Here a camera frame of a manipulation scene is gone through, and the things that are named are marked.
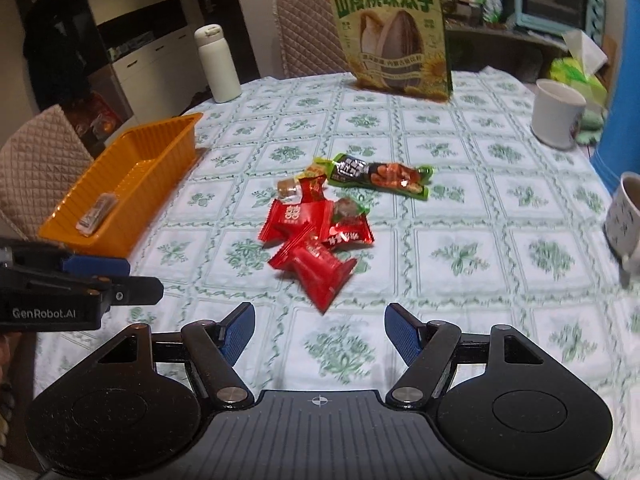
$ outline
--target beige chair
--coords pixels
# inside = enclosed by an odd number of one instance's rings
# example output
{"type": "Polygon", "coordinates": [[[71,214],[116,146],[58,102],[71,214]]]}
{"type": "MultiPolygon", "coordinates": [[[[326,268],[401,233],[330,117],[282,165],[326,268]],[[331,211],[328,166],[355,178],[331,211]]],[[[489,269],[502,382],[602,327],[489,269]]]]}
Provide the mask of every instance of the beige chair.
{"type": "Polygon", "coordinates": [[[348,72],[329,0],[276,0],[284,76],[348,72]]]}
{"type": "Polygon", "coordinates": [[[0,218],[24,240],[94,160],[55,105],[23,124],[0,150],[0,218]]]}

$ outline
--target blue gripper pad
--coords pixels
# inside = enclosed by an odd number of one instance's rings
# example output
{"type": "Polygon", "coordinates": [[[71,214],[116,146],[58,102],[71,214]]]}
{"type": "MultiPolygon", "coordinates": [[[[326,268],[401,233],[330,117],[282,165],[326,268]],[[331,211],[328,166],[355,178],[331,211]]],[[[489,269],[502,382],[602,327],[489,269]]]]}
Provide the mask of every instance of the blue gripper pad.
{"type": "Polygon", "coordinates": [[[226,362],[231,366],[236,364],[240,354],[249,343],[251,336],[254,335],[254,306],[251,303],[243,303],[241,306],[245,307],[239,316],[235,317],[237,313],[233,311],[220,322],[220,325],[225,327],[225,341],[220,348],[220,352],[222,352],[226,362]]]}
{"type": "Polygon", "coordinates": [[[75,276],[90,278],[91,276],[128,276],[131,267],[124,258],[73,254],[63,260],[62,270],[75,276]]]}
{"type": "Polygon", "coordinates": [[[418,332],[391,305],[387,306],[385,310],[385,332],[405,364],[411,366],[411,363],[415,361],[422,351],[418,340],[418,332]]]}

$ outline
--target white thermos bottle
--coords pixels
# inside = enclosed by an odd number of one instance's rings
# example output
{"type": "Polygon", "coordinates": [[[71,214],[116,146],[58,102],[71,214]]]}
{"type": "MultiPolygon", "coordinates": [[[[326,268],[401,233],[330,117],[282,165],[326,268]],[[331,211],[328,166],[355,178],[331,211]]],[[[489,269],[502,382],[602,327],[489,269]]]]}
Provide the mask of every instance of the white thermos bottle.
{"type": "Polygon", "coordinates": [[[194,36],[215,102],[226,103],[238,97],[242,89],[222,27],[205,25],[196,30],[194,36]]]}

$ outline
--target sunflower seed bag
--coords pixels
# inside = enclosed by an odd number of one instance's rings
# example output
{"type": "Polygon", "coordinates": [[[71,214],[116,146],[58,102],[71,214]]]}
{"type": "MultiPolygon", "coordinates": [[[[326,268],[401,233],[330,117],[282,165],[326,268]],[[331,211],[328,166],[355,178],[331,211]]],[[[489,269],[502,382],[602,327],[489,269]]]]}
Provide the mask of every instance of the sunflower seed bag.
{"type": "Polygon", "coordinates": [[[440,0],[330,1],[342,49],[361,86],[449,98],[440,0]]]}

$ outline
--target dark doorway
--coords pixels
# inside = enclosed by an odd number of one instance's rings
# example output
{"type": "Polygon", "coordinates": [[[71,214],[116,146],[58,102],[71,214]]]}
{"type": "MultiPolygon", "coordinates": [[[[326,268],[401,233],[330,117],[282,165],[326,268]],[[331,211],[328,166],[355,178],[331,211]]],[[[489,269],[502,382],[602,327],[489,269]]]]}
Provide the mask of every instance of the dark doorway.
{"type": "Polygon", "coordinates": [[[198,0],[206,25],[222,27],[241,83],[260,77],[239,0],[198,0]]]}

